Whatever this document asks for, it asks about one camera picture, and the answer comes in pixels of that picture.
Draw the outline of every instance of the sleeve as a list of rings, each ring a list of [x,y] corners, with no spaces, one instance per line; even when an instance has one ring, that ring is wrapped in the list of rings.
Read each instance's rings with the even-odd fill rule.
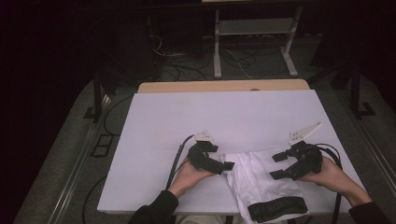
[[[157,199],[150,204],[141,206],[129,220],[129,224],[166,223],[178,206],[177,197],[168,190],[161,191]]]
[[[357,224],[391,223],[376,203],[364,203],[353,207],[349,209],[349,214]]]

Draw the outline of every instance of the floor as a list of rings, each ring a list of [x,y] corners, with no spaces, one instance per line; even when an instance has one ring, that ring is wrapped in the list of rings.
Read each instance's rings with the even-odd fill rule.
[[[279,47],[281,36],[245,36],[223,39],[221,69],[223,80],[290,78]],[[308,79],[322,69],[310,65],[320,36],[297,36],[290,56]],[[174,51],[164,57],[158,81],[213,80],[211,37],[205,38],[203,54]],[[396,222],[396,114],[382,100],[375,85],[361,78],[361,101],[376,116],[356,119],[349,109],[350,89],[336,91],[330,85],[334,74],[310,87],[316,90],[341,143],[371,197]],[[137,92],[120,87],[103,101],[103,116],[93,123],[84,119],[93,106],[92,83],[81,92],[64,123],[35,184],[15,223],[127,223],[130,215],[107,215],[96,211],[101,188],[117,148],[129,103]],[[307,217],[297,218],[305,223]],[[330,223],[331,216],[313,217],[309,223]],[[341,215],[339,223],[353,223]]]

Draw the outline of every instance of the gray carpet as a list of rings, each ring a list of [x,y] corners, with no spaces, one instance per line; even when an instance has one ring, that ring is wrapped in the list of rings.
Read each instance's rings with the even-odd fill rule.
[[[307,79],[320,71],[319,68],[309,66],[318,42],[319,37],[317,36],[300,37],[294,41],[290,55],[295,62],[300,78]],[[244,71],[254,78],[290,78],[285,64],[280,61],[279,53],[276,52],[278,46],[276,41],[260,46],[260,50],[254,55],[255,63],[253,63],[253,58],[248,57],[248,54],[228,49],[232,50],[238,58],[247,57],[246,63],[242,65],[246,65]],[[256,52],[256,49],[250,46],[244,51],[252,54]],[[224,60],[227,59],[223,58],[221,64],[222,79],[248,79],[237,62],[229,59],[230,63],[226,63]],[[180,59],[172,59],[171,62],[200,68],[199,71],[207,74],[206,78],[209,80],[213,74],[210,53],[207,53],[202,59],[182,63]],[[177,77],[180,80],[205,79],[201,73],[191,69],[182,69],[179,73],[172,64],[164,67],[163,71],[161,81],[173,81]],[[393,150],[396,141],[394,138],[396,115],[382,100],[373,83],[363,78],[361,99],[373,107],[376,116],[357,120],[348,108],[349,89],[334,91],[329,84],[332,77],[333,75],[329,75],[322,78],[311,88],[317,91],[363,185],[387,216],[396,222],[396,214],[392,211],[392,208],[396,207],[395,195],[372,155],[373,144],[367,140],[367,133],[364,132],[364,130],[369,131],[370,139],[380,148],[389,165],[393,166],[392,169],[396,170],[394,167],[396,152]],[[82,91],[15,223],[48,223],[49,220],[50,223],[83,223],[84,207],[86,223],[126,223],[128,221],[130,217],[128,215],[107,215],[96,211],[104,181],[99,182],[93,189],[86,206],[84,203],[94,185],[106,176],[117,147],[118,137],[114,137],[106,157],[95,158],[90,154],[96,149],[97,154],[105,152],[104,147],[96,146],[101,134],[121,132],[129,103],[135,92],[135,89],[123,88],[119,89],[115,95],[111,95],[105,102],[104,115],[95,124],[91,119],[83,118],[87,107],[93,105],[92,84]],[[109,139],[103,136],[101,144],[105,145],[108,141]],[[57,205],[59,200],[65,203]],[[54,209],[57,209],[56,216],[51,217]],[[297,223],[304,223],[306,219],[307,217],[297,218]],[[353,223],[349,216],[341,216],[339,219],[339,223]],[[330,220],[330,216],[320,216],[314,217],[310,223],[330,223]]]

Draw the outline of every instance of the person's right hand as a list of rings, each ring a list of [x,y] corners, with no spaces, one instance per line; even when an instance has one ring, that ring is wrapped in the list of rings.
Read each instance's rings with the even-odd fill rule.
[[[372,201],[361,186],[326,157],[323,157],[322,168],[318,174],[311,172],[299,180],[314,182],[326,189],[340,193],[346,197],[352,207]]]

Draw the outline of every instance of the dark background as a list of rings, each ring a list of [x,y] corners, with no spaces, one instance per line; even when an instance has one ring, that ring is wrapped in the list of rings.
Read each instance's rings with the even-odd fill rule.
[[[339,60],[359,55],[361,72],[377,85],[396,111],[396,76],[391,69],[396,59],[395,4],[342,2],[325,1],[305,7],[297,33],[324,34],[314,65],[331,67]],[[155,34],[174,43],[191,38],[198,51],[200,35],[213,30],[213,21],[208,18],[214,18],[214,12],[210,10],[172,13],[173,17],[162,11],[115,15],[81,10],[103,3],[1,2],[0,71],[5,102],[0,149],[2,223],[11,223],[17,215],[70,108],[94,76],[101,78],[109,93],[119,85],[156,80],[161,61],[151,50],[147,16],[153,18],[150,28]],[[113,7],[122,7],[122,3]],[[238,13],[256,15],[250,12],[247,9]]]

